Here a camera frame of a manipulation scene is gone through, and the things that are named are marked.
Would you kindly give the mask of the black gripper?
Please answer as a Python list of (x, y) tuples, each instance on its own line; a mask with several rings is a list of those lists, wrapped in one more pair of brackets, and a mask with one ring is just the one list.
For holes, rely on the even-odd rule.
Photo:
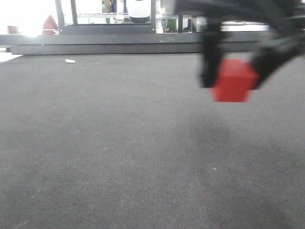
[(223, 57), (223, 21), (268, 24), (280, 38), (258, 45), (250, 64), (258, 89), (283, 64), (305, 53), (305, 4), (300, 0), (176, 0), (175, 14), (207, 18), (202, 32), (202, 88), (211, 88)]

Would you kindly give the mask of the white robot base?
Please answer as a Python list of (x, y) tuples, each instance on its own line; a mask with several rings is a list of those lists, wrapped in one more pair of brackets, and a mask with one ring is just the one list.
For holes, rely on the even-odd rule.
[(156, 34), (162, 20), (159, 0), (118, 0), (116, 10), (119, 34)]

